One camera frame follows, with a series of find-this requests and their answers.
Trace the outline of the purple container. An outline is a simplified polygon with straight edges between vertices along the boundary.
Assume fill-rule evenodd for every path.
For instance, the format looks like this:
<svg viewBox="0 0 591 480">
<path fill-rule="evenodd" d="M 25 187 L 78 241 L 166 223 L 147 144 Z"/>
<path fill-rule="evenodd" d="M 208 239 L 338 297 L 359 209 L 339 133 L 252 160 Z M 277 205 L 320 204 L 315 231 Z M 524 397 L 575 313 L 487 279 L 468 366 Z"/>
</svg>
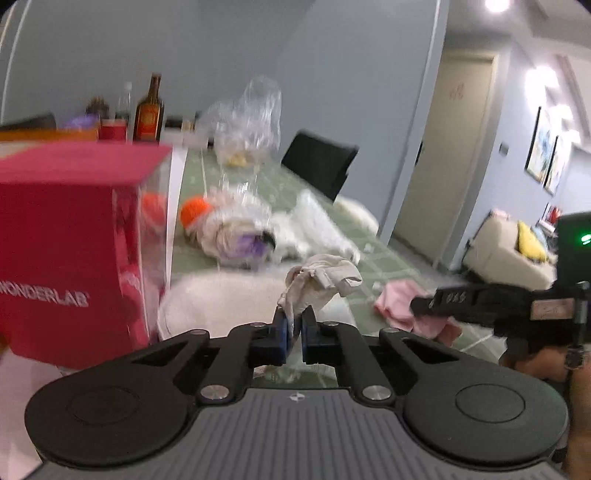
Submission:
<svg viewBox="0 0 591 480">
<path fill-rule="evenodd" d="M 100 117 L 97 114 L 84 114 L 67 120 L 62 128 L 65 130 L 91 130 L 96 129 L 100 123 Z"/>
</svg>

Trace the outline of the white cloth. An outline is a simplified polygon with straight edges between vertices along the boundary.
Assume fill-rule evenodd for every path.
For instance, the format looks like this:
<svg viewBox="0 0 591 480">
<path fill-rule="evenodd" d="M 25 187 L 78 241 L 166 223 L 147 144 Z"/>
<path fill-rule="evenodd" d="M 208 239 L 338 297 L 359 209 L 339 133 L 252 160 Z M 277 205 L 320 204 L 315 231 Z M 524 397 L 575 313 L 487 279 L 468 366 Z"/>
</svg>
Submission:
<svg viewBox="0 0 591 480">
<path fill-rule="evenodd" d="M 360 262 L 359 248 L 332 221 L 311 190 L 301 190 L 290 211 L 274 212 L 269 228 L 276 244 L 270 256 L 273 262 L 305 260 L 318 254 L 339 256 L 355 265 Z"/>
</svg>

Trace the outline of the beige cloth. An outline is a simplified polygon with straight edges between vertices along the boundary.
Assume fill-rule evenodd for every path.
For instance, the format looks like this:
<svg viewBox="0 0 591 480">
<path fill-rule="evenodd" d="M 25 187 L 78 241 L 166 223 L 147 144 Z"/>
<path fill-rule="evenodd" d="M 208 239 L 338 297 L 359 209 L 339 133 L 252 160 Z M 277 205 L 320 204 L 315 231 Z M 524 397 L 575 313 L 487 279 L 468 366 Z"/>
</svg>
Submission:
<svg viewBox="0 0 591 480">
<path fill-rule="evenodd" d="M 277 306 L 290 322 L 294 322 L 308 307 L 320 311 L 332 297 L 349 296 L 362 283 L 362 275 L 352 261 L 331 254 L 318 254 L 308 258 L 303 265 L 290 269 L 286 289 Z"/>
</svg>

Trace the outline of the black chair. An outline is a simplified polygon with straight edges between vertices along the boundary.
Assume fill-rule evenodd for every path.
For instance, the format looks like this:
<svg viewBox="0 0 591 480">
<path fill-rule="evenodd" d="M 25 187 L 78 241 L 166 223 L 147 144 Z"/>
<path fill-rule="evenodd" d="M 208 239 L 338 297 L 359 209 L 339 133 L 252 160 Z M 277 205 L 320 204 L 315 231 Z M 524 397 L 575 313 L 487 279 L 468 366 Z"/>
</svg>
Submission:
<svg viewBox="0 0 591 480">
<path fill-rule="evenodd" d="M 20 131 L 20 130 L 55 130 L 56 120 L 51 112 L 41 115 L 28 117 L 11 123 L 2 123 L 1 132 Z"/>
<path fill-rule="evenodd" d="M 335 201 L 358 153 L 356 145 L 338 144 L 300 130 L 283 155 L 281 165 Z"/>
</svg>

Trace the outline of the yellow cushion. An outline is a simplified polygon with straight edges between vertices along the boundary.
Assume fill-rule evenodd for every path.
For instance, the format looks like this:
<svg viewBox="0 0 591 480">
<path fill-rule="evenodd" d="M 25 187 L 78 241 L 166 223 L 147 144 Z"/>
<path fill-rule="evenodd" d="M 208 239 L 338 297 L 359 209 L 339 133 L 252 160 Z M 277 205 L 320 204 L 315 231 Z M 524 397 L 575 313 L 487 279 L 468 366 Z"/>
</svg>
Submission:
<svg viewBox="0 0 591 480">
<path fill-rule="evenodd" d="M 548 260 L 547 251 L 532 229 L 523 221 L 518 221 L 517 227 L 517 250 L 519 253 L 531 261 L 546 262 Z"/>
</svg>

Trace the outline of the white condiment tray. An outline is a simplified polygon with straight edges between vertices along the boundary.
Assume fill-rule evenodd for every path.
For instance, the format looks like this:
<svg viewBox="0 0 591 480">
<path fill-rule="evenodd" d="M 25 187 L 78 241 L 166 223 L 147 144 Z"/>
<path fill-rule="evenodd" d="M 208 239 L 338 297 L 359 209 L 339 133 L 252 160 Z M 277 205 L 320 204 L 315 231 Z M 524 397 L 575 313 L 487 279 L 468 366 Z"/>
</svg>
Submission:
<svg viewBox="0 0 591 480">
<path fill-rule="evenodd" d="M 205 149 L 207 138 L 197 133 L 192 121 L 168 116 L 161 130 L 160 143 L 187 149 Z"/>
</svg>

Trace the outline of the green checkered tablecloth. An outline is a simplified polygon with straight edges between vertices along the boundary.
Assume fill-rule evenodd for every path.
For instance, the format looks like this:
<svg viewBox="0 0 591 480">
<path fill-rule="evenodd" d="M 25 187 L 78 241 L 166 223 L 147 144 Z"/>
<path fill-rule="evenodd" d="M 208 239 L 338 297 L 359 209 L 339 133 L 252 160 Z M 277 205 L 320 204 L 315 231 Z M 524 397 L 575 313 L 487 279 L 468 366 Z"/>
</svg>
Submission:
<svg viewBox="0 0 591 480">
<path fill-rule="evenodd" d="M 190 197 L 206 193 L 211 187 L 221 186 L 225 172 L 229 185 L 243 185 L 249 183 L 249 169 L 229 168 L 224 170 L 218 165 L 213 153 L 190 149 L 186 155 L 183 167 L 182 181 L 179 190 L 179 206 Z M 379 331 L 387 326 L 387 322 L 374 310 L 374 302 L 377 300 L 381 289 L 390 280 L 414 280 L 420 286 L 431 290 L 435 287 L 435 280 L 423 278 L 417 270 L 412 268 L 398 253 L 387 245 L 384 245 L 374 234 L 370 234 L 359 222 L 353 220 L 349 214 L 335 208 L 331 202 L 325 200 L 321 194 L 312 192 L 304 181 L 283 169 L 279 164 L 267 163 L 260 167 L 256 176 L 256 182 L 249 183 L 249 187 L 256 187 L 256 194 L 273 210 L 273 225 L 280 226 L 281 234 L 288 230 L 287 236 L 293 236 L 291 232 L 300 232 L 301 227 L 294 224 L 295 220 L 291 211 L 297 203 L 297 196 L 301 191 L 309 190 L 314 194 L 318 204 L 327 212 L 332 222 L 337 225 L 342 234 L 349 238 L 361 252 L 358 269 L 363 277 L 363 284 L 359 289 L 342 300 L 335 298 L 335 308 L 329 313 L 329 319 L 341 319 L 338 315 L 344 314 L 344 321 L 355 320 L 356 327 L 363 334 L 376 336 Z M 287 267 L 296 265 L 296 257 L 287 256 L 281 262 L 270 260 L 256 270 L 256 273 L 270 276 L 279 275 L 281 279 L 287 275 Z M 207 257 L 190 240 L 186 240 L 179 221 L 175 227 L 174 246 L 171 257 L 171 282 L 172 285 L 183 276 L 189 274 L 204 273 L 209 271 L 224 270 L 214 258 Z M 477 326 L 462 325 L 462 334 L 453 347 L 477 358 L 497 363 L 505 350 L 505 341 L 492 335 L 491 330 Z M 312 384 L 329 385 L 329 378 L 335 378 L 335 373 L 329 367 L 280 367 L 280 374 L 269 373 L 263 377 L 270 380 L 279 380 L 281 384 L 287 384 L 287 380 L 314 379 Z"/>
</svg>

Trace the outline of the cream sofa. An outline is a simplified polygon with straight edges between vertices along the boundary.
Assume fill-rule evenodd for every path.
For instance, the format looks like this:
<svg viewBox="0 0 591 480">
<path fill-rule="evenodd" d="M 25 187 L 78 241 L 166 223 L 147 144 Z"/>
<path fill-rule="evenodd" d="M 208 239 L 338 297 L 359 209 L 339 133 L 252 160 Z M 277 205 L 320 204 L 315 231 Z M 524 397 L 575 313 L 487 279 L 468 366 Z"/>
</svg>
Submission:
<svg viewBox="0 0 591 480">
<path fill-rule="evenodd" d="M 517 250 L 517 244 L 518 224 L 489 216 L 470 241 L 463 266 L 487 283 L 548 289 L 556 280 L 555 266 L 528 259 Z"/>
</svg>

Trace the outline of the white towel on stool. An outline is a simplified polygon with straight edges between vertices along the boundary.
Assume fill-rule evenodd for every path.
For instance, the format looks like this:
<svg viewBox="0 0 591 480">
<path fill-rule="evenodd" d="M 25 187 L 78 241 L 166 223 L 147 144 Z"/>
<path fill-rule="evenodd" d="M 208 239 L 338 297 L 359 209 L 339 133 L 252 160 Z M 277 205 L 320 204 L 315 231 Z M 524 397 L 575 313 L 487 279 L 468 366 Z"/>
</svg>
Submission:
<svg viewBox="0 0 591 480">
<path fill-rule="evenodd" d="M 346 213 L 346 215 L 349 215 L 349 217 L 355 220 L 356 223 L 362 226 L 365 230 L 370 232 L 370 234 L 374 236 L 378 234 L 380 225 L 377 221 L 377 218 L 369 209 L 363 206 L 361 202 L 342 195 L 338 195 L 335 197 L 334 205 L 335 208 L 338 208 L 342 212 Z"/>
</svg>

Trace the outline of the orange knitted toy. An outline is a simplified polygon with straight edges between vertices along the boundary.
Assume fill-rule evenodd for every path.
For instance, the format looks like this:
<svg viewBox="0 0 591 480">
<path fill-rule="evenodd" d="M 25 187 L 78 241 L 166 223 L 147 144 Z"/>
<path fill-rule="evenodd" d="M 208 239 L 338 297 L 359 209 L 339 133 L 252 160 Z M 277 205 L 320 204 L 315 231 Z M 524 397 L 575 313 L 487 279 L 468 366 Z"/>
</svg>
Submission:
<svg viewBox="0 0 591 480">
<path fill-rule="evenodd" d="M 211 203 L 203 196 L 197 195 L 187 199 L 183 202 L 179 211 L 179 220 L 183 229 L 190 231 L 201 217 L 211 213 L 212 210 Z"/>
</svg>

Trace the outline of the brown figurine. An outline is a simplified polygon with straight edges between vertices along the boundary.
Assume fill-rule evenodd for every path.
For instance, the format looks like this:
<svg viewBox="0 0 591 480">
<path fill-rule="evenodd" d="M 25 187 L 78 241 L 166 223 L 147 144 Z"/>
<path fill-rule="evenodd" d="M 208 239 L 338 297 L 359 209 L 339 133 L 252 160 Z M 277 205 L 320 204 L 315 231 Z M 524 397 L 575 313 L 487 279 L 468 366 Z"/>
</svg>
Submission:
<svg viewBox="0 0 591 480">
<path fill-rule="evenodd" d="M 110 118 L 110 107 L 106 100 L 102 97 L 93 97 L 87 104 L 85 113 L 92 115 L 99 120 Z"/>
</svg>

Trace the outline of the wall picture frame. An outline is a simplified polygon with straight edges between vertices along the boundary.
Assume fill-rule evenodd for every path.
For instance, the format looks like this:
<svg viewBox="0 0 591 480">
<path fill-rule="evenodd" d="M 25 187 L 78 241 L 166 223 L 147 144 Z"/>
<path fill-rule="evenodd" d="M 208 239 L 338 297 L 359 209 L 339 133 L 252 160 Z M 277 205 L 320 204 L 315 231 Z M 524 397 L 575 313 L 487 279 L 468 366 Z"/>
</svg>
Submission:
<svg viewBox="0 0 591 480">
<path fill-rule="evenodd" d="M 554 108 L 539 107 L 525 171 L 538 183 L 547 178 L 557 137 Z"/>
</svg>

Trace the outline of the orange cardboard box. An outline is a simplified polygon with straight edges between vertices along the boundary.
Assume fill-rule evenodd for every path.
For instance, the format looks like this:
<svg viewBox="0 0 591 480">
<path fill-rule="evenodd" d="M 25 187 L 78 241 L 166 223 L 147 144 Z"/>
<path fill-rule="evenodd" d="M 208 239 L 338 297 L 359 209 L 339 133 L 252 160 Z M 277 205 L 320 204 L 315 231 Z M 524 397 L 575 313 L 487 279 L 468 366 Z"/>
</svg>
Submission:
<svg viewBox="0 0 591 480">
<path fill-rule="evenodd" d="M 59 142 L 59 141 L 96 141 L 98 129 L 88 130 L 51 130 L 51 129 L 22 129 L 0 132 L 0 142 Z"/>
</svg>

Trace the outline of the plastic bag with soft items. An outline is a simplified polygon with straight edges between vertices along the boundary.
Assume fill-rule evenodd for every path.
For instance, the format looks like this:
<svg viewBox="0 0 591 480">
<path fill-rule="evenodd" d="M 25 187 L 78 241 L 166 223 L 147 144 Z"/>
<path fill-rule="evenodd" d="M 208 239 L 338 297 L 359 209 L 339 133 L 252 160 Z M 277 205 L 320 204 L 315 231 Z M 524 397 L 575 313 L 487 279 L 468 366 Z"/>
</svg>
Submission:
<svg viewBox="0 0 591 480">
<path fill-rule="evenodd" d="M 204 195 L 211 203 L 211 213 L 184 231 L 208 257 L 219 264 L 253 269 L 270 260 L 273 234 L 270 233 L 270 205 L 245 185 L 212 187 Z"/>
</svg>

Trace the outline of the beige door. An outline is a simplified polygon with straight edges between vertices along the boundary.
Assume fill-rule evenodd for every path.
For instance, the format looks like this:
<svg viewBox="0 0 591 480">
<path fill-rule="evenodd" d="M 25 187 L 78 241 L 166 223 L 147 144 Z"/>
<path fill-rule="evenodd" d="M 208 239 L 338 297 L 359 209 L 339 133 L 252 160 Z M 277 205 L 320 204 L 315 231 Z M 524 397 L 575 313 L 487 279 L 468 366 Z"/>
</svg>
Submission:
<svg viewBox="0 0 591 480">
<path fill-rule="evenodd" d="M 434 266 L 466 199 L 490 110 L 496 56 L 451 50 L 441 60 L 420 152 L 394 237 Z"/>
</svg>

